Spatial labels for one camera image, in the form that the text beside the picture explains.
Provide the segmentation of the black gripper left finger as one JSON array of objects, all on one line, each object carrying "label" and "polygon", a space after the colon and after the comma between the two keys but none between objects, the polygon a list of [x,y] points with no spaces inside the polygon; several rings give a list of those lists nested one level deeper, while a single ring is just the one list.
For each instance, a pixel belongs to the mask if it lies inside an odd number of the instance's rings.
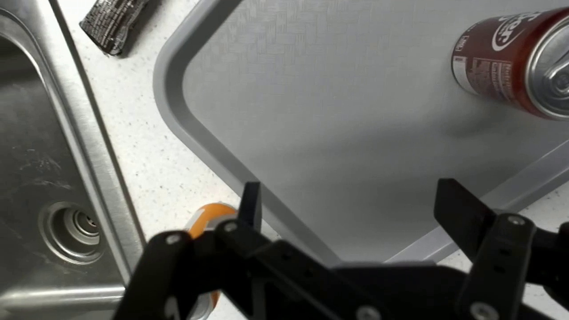
[{"label": "black gripper left finger", "polygon": [[189,320],[203,294],[223,292],[250,320],[358,320],[369,298],[285,241],[260,234],[262,186],[239,214],[193,239],[164,232],[145,248],[113,320]]}]

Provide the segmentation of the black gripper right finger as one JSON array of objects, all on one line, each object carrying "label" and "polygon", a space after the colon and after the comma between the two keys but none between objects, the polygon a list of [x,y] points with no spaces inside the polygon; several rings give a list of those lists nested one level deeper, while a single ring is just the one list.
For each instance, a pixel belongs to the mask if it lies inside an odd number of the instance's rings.
[{"label": "black gripper right finger", "polygon": [[435,218],[472,262],[456,303],[461,320],[548,320],[523,305],[527,285],[569,310],[566,223],[547,232],[520,214],[497,214],[454,178],[438,182]]}]

